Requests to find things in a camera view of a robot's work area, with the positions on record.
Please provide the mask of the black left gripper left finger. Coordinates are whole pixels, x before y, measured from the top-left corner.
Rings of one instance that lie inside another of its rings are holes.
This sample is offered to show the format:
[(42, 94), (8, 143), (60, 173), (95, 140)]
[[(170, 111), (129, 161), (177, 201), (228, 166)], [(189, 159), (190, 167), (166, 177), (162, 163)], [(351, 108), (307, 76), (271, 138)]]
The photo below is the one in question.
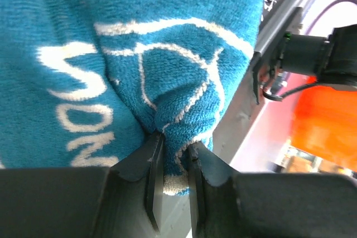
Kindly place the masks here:
[(2, 237), (155, 237), (164, 137), (112, 167), (1, 170)]

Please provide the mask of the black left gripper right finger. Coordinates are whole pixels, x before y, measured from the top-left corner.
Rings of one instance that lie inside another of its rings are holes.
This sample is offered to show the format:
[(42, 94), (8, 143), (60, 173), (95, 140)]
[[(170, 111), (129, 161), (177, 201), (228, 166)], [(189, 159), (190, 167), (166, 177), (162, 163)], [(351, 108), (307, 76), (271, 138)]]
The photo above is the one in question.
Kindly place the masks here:
[(355, 237), (356, 180), (240, 173), (202, 143), (188, 148), (193, 237)]

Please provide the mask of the teal Doraemon towel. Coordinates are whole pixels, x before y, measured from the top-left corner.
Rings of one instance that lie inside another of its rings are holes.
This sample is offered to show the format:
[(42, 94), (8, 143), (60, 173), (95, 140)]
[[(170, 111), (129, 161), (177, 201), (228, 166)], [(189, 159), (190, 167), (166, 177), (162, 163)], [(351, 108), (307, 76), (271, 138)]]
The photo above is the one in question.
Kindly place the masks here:
[(263, 0), (1, 0), (1, 167), (110, 167), (153, 132), (163, 191), (213, 146)]

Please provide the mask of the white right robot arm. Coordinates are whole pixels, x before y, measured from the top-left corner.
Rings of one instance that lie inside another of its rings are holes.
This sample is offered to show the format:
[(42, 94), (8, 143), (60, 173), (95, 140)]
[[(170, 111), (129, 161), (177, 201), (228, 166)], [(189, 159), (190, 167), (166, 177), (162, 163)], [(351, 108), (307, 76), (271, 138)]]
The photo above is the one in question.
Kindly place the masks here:
[[(262, 98), (282, 101), (287, 96), (315, 86), (339, 91), (356, 90), (356, 25), (335, 28), (328, 37), (294, 34), (291, 26), (301, 17), (296, 7), (271, 35), (264, 52), (255, 52), (252, 69), (256, 103)], [(313, 76), (316, 81), (296, 87), (282, 95), (266, 93), (279, 71)]]

